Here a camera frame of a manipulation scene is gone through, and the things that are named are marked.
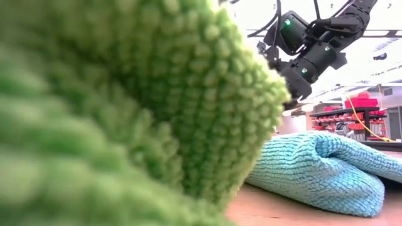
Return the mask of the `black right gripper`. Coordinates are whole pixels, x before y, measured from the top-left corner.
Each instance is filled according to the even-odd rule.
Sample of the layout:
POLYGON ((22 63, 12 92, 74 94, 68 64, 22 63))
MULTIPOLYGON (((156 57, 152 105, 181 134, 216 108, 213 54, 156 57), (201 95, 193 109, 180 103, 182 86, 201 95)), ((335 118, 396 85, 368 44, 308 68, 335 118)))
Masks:
POLYGON ((306 99, 312 93, 312 77, 317 75, 317 68, 308 60, 298 58, 289 62, 280 62, 280 74, 290 86, 293 99, 306 99))

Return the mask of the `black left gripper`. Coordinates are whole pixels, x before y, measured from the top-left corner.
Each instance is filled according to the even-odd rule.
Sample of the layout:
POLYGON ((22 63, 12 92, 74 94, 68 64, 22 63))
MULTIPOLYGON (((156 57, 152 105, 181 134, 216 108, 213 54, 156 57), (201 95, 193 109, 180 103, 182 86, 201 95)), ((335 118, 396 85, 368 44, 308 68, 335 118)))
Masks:
POLYGON ((281 16, 279 23, 270 27, 263 41, 269 46, 276 45, 287 55, 296 55, 305 43, 308 25, 296 12, 288 11, 281 16))

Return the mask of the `blue microfiber towel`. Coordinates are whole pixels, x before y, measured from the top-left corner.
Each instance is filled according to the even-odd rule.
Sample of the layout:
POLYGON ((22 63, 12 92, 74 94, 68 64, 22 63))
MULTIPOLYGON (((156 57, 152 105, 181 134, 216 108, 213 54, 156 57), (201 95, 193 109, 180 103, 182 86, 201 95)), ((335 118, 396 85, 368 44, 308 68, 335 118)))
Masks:
POLYGON ((246 183, 331 212, 374 217, 386 178, 402 183, 402 159, 353 139, 308 131, 273 137, 246 183))

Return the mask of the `green microfiber towel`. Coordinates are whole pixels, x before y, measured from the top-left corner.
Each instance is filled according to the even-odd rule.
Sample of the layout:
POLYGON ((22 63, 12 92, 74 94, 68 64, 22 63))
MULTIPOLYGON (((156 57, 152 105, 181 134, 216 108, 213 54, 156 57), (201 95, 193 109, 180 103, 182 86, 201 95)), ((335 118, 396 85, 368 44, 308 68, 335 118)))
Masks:
POLYGON ((286 100, 212 0, 0 0, 0 226, 234 226, 286 100))

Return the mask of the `black shelf with red bins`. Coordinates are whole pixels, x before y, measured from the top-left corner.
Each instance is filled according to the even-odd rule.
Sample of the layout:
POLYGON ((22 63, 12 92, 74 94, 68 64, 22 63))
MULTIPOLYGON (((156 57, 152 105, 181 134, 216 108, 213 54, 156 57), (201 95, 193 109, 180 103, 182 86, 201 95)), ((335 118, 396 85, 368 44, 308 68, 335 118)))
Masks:
POLYGON ((311 115, 312 129, 345 136, 356 141, 385 141, 386 114, 378 107, 335 109, 311 115))

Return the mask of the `black overhead beam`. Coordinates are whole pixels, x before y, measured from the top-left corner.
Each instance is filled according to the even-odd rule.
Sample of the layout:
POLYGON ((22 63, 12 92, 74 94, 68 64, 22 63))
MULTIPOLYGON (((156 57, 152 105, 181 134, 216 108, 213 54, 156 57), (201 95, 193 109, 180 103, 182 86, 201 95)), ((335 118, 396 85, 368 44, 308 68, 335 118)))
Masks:
POLYGON ((360 38, 402 38, 402 30, 365 30, 365 32, 360 32, 360 33, 345 33, 345 32, 334 32, 334 31, 328 31, 328 32, 323 32, 318 33, 317 36, 314 36, 310 33, 307 32, 301 32, 301 33, 292 33, 292 32, 287 32, 287 31, 280 31, 279 36, 282 37, 283 39, 286 38, 296 38, 296 39, 309 39, 309 38, 316 38, 319 39, 322 37, 324 34, 331 35, 333 34, 334 36, 338 36, 339 38, 342 36, 345 39, 353 39, 357 40, 360 38))

